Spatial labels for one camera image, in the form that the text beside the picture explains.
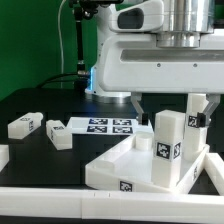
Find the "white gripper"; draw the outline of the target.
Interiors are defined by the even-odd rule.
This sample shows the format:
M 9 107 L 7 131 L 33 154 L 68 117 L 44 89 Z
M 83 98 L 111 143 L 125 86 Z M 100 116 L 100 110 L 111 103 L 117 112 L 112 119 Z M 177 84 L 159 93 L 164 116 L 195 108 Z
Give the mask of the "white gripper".
M 147 93 L 224 94 L 224 31 L 201 37 L 198 48 L 159 48 L 152 34 L 117 34 L 103 45 L 98 82 L 105 91 L 131 94 L 139 125 Z

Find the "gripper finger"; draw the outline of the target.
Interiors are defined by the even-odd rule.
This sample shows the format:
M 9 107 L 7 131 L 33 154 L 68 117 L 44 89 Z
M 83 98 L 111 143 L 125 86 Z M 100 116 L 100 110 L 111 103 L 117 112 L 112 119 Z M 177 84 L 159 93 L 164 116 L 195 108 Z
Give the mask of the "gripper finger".
M 207 94 L 206 100 L 208 104 L 201 113 L 197 113 L 197 125 L 198 127 L 208 127 L 211 122 L 211 115 L 220 104 L 220 94 Z

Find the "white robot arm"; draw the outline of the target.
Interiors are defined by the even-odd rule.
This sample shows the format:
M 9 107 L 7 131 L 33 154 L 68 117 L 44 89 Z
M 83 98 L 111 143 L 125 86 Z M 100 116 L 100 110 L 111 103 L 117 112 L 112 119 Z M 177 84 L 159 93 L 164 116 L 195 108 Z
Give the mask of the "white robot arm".
M 214 0 L 144 0 L 97 14 L 98 57 L 86 92 L 103 102 L 126 97 L 143 123 L 143 93 L 204 93 L 198 127 L 224 94 L 224 28 L 214 26 Z

